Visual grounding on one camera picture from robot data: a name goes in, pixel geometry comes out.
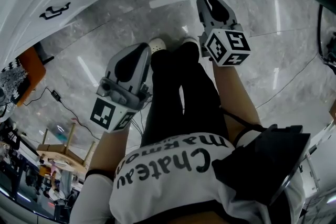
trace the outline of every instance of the white t-shirt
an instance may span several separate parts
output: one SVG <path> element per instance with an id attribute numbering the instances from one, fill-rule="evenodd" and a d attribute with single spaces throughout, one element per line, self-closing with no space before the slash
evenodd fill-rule
<path id="1" fill-rule="evenodd" d="M 237 146 L 247 145 L 258 134 L 246 133 Z M 236 192 L 216 179 L 211 162 L 227 157 L 234 149 L 221 136 L 194 133 L 133 151 L 120 162 L 114 181 L 99 174 L 87 177 L 70 223 L 105 224 L 111 218 L 122 224 L 153 222 L 160 217 L 167 221 L 218 205 L 229 218 L 271 223 L 267 206 L 235 199 Z M 305 198 L 298 172 L 285 193 L 291 222 L 296 223 Z"/>

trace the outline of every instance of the white wall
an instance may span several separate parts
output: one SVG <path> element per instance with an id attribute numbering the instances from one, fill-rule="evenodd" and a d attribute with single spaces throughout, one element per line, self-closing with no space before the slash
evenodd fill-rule
<path id="1" fill-rule="evenodd" d="M 311 155 L 311 164 L 321 191 L 336 185 L 336 134 L 319 145 Z"/>

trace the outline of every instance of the shoe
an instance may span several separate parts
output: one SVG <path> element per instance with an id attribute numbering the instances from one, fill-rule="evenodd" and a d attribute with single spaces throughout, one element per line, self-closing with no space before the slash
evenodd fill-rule
<path id="1" fill-rule="evenodd" d="M 201 55 L 200 48 L 201 47 L 196 39 L 191 37 L 186 38 L 183 41 L 182 46 L 176 50 L 177 60 L 187 64 L 198 63 L 199 56 Z"/>
<path id="2" fill-rule="evenodd" d="M 154 38 L 152 39 L 148 45 L 151 48 L 152 54 L 155 53 L 156 51 L 159 50 L 166 50 L 166 44 L 164 43 L 164 41 L 161 38 Z"/>
<path id="3" fill-rule="evenodd" d="M 198 41 L 197 41 L 196 39 L 192 38 L 192 37 L 188 37 L 188 38 L 186 38 L 186 39 L 183 41 L 182 45 L 185 44 L 185 43 L 187 43 L 187 42 L 193 42 L 193 43 L 197 44 L 197 46 L 199 47 L 199 43 L 198 43 Z"/>

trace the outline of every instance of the white sneaker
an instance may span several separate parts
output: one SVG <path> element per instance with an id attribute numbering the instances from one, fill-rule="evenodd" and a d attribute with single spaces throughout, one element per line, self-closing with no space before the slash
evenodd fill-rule
<path id="1" fill-rule="evenodd" d="M 155 53 L 156 51 L 167 49 L 166 44 L 161 38 L 154 38 L 148 43 L 148 45 L 151 48 L 152 54 Z"/>
<path id="2" fill-rule="evenodd" d="M 198 43 L 198 41 L 197 41 L 196 39 L 192 38 L 192 37 L 188 37 L 188 38 L 186 38 L 186 39 L 183 41 L 182 44 L 185 44 L 185 43 L 187 43 L 187 42 L 193 42 L 193 43 L 197 44 L 198 47 L 199 47 L 199 43 Z"/>
<path id="3" fill-rule="evenodd" d="M 185 43 L 187 43 L 187 42 L 195 43 L 195 44 L 198 46 L 198 53 L 199 53 L 199 55 L 200 55 L 200 57 L 199 57 L 199 59 L 200 59 L 200 58 L 202 57 L 202 52 L 201 52 L 201 46 L 200 46 L 199 42 L 198 42 L 196 39 L 192 38 L 192 37 L 188 37 L 188 38 L 186 38 L 186 39 L 183 41 L 182 44 L 185 44 Z"/>

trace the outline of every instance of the marble floor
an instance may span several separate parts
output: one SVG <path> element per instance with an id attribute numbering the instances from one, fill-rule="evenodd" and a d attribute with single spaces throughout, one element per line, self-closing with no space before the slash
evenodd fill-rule
<path id="1" fill-rule="evenodd" d="M 88 120 L 88 100 L 109 59 L 126 46 L 155 37 L 162 37 L 173 49 L 181 39 L 202 33 L 195 0 L 157 9 L 150 9 L 149 1 L 100 0 L 79 14 L 72 25 L 44 39 L 43 48 L 55 59 L 46 65 L 45 78 L 26 102 L 38 98 L 45 87 L 55 89 L 82 124 L 100 137 L 101 132 Z M 290 112 L 313 99 L 333 102 L 336 76 L 317 55 L 319 4 L 315 0 L 224 1 L 250 37 L 253 53 L 237 70 L 261 119 Z M 322 39 L 334 30 L 336 18 L 324 10 L 322 32 L 327 34 Z M 202 64 L 214 79 L 210 62 L 202 59 Z M 150 75 L 147 83 L 151 89 Z M 140 128 L 149 107 L 142 116 L 135 116 Z M 67 135 L 74 115 L 46 92 L 40 100 L 16 109 L 12 118 L 37 146 L 46 128 L 57 134 L 61 127 Z M 52 134 L 47 143 L 60 144 Z M 78 126 L 71 150 L 84 158 L 94 140 L 88 130 Z M 132 126 L 127 151 L 136 149 L 140 141 L 140 133 Z"/>

